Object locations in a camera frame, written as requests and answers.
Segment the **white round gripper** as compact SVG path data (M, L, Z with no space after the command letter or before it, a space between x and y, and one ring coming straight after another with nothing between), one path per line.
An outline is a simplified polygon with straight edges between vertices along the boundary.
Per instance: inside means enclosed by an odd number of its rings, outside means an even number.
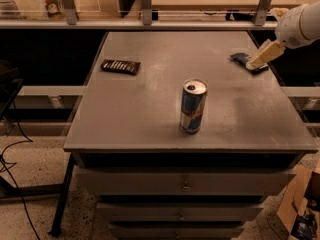
M266 65L268 62L280 57L285 47L296 49L308 44L308 40L303 35L300 28L300 18L306 7L306 4L300 5L293 9L274 7L270 10L270 14L280 19L275 29L277 40L266 40L254 55L246 63L249 70L258 69Z

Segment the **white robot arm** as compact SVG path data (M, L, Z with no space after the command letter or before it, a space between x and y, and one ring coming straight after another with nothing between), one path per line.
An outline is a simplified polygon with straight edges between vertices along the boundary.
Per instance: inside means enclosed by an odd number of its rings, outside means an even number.
M302 4L292 9L272 8L278 24L275 41L266 40L246 63L249 70L266 65L280 57L286 49L297 49L320 39L320 2Z

